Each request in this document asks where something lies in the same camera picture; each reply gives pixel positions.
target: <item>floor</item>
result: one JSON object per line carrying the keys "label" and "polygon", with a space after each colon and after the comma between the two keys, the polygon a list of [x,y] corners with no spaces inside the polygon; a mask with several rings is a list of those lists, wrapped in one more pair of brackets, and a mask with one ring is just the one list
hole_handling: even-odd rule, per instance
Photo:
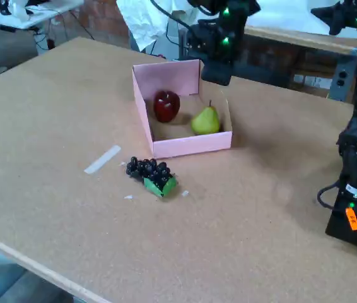
{"label": "floor", "polygon": [[[90,36],[80,28],[65,30],[64,27],[60,25],[50,24],[46,24],[46,27],[47,32],[49,32],[49,37],[55,40],[56,45],[60,45],[75,37],[86,37],[90,39]],[[32,32],[23,30],[18,30],[15,33],[0,30],[0,66],[11,68],[37,56],[32,34]],[[92,31],[91,34],[97,41],[128,48],[128,39],[114,37],[104,32]]]}

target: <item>white table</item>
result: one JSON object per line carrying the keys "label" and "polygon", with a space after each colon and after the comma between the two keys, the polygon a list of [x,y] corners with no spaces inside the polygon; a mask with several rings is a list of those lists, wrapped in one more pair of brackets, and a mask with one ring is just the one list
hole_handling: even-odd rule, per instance
{"label": "white table", "polygon": [[83,0],[53,0],[38,6],[29,6],[27,9],[30,9],[33,14],[28,15],[29,19],[27,21],[21,21],[12,15],[4,16],[0,13],[0,25],[18,28],[20,30],[26,30],[32,26],[36,26],[38,32],[34,35],[34,39],[38,54],[42,54],[48,48],[44,22],[66,11],[77,8],[82,4]]}

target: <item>cork table surface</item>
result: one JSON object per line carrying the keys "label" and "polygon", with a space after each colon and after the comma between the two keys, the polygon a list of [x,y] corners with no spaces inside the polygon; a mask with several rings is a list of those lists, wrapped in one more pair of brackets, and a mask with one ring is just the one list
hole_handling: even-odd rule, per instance
{"label": "cork table surface", "polygon": [[120,166],[150,157],[131,67],[161,60],[76,39],[0,75],[0,251],[88,302],[357,302],[315,202],[352,107],[233,78],[233,148],[168,159],[189,194],[162,201]]}

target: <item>pink cardboard box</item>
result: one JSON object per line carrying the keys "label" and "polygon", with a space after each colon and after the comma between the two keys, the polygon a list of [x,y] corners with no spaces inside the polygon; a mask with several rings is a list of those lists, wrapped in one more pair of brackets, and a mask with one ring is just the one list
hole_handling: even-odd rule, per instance
{"label": "pink cardboard box", "polygon": [[[232,125],[228,101],[219,85],[200,79],[201,69],[200,60],[133,66],[136,106],[155,158],[230,148]],[[170,90],[180,96],[180,110],[168,123],[158,122],[153,112],[153,98],[160,90]],[[209,101],[218,112],[221,131],[196,136],[191,130],[191,119],[208,106]]]}

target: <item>brick wall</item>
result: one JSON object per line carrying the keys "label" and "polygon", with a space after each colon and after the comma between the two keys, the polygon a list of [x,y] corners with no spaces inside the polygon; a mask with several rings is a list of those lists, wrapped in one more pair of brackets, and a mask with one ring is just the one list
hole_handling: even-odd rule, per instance
{"label": "brick wall", "polygon": [[[75,9],[73,13],[90,32],[108,33],[128,41],[128,28],[116,0],[85,0],[84,5]],[[76,20],[69,13],[63,16],[67,28],[79,28]]]}

